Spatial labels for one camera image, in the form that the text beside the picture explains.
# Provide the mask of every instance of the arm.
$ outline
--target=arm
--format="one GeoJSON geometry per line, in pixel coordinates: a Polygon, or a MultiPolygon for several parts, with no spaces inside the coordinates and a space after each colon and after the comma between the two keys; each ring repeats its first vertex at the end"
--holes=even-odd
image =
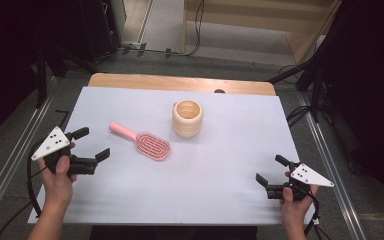
{"type": "MultiPolygon", "coordinates": [[[[38,164],[40,169],[45,168],[43,159],[38,160],[38,164]]],[[[55,175],[48,169],[42,172],[46,192],[45,204],[29,239],[60,239],[62,221],[73,195],[72,182],[77,177],[75,175],[67,176],[69,168],[69,158],[62,156],[58,160],[55,175]]]]}
{"type": "MultiPolygon", "coordinates": [[[[313,195],[316,194],[318,186],[311,186],[313,195]]],[[[304,217],[311,206],[313,200],[306,196],[302,201],[294,202],[292,189],[287,187],[283,189],[282,203],[282,224],[286,230],[288,240],[307,239],[304,235],[304,217]]]]}

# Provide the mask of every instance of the white tabletop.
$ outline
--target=white tabletop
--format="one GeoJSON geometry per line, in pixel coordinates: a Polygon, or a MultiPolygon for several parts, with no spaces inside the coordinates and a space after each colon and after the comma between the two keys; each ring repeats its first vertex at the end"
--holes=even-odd
{"type": "MultiPolygon", "coordinates": [[[[111,148],[95,175],[74,183],[65,223],[117,225],[265,225],[280,223],[280,204],[255,181],[287,181],[276,154],[298,162],[285,114],[276,96],[85,87],[66,132],[89,127],[76,141],[78,157],[111,148]],[[193,99],[204,109],[201,132],[183,139],[171,129],[175,102],[193,99]],[[161,162],[111,133],[117,121],[167,140],[161,162]]],[[[38,201],[42,206],[44,189],[38,201]]],[[[36,222],[32,211],[29,223],[36,222]]]]}

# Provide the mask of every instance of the white triangular marker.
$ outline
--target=white triangular marker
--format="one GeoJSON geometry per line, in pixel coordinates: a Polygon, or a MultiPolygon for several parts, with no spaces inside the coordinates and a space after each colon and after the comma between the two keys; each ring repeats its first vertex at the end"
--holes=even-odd
{"type": "Polygon", "coordinates": [[[335,184],[329,181],[309,166],[305,164],[300,164],[292,173],[291,177],[300,182],[310,184],[310,185],[318,185],[324,187],[333,187],[335,184]]]}
{"type": "Polygon", "coordinates": [[[40,145],[40,147],[33,154],[32,160],[36,161],[68,145],[70,145],[68,138],[59,127],[55,127],[48,137],[46,137],[45,141],[43,141],[42,145],[40,145]]]}

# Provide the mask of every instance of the hairbrush handle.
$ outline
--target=hairbrush handle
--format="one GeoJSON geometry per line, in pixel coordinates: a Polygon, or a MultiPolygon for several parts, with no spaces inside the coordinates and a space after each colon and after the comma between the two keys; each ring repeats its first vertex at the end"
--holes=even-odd
{"type": "Polygon", "coordinates": [[[123,125],[121,125],[119,123],[112,122],[110,124],[110,130],[111,130],[111,132],[129,137],[129,138],[133,139],[134,141],[136,141],[137,134],[135,132],[130,131],[129,129],[127,129],[126,127],[124,127],[123,125]]]}

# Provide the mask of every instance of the hand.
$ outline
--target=hand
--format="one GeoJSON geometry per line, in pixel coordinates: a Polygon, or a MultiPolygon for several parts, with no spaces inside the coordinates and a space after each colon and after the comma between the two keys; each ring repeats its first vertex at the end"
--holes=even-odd
{"type": "MultiPolygon", "coordinates": [[[[39,168],[46,167],[45,160],[38,160],[39,168]]],[[[57,163],[55,174],[49,169],[42,172],[42,182],[45,186],[45,206],[44,208],[52,208],[55,210],[65,210],[68,208],[73,196],[72,182],[76,181],[77,175],[67,176],[70,168],[70,159],[67,156],[62,156],[57,163]]]]}
{"type": "MultiPolygon", "coordinates": [[[[316,195],[318,186],[311,185],[311,192],[316,195]]],[[[283,189],[282,204],[282,224],[285,228],[288,239],[305,239],[304,235],[304,218],[313,200],[306,196],[302,201],[294,202],[292,189],[286,187],[283,189]]]]}

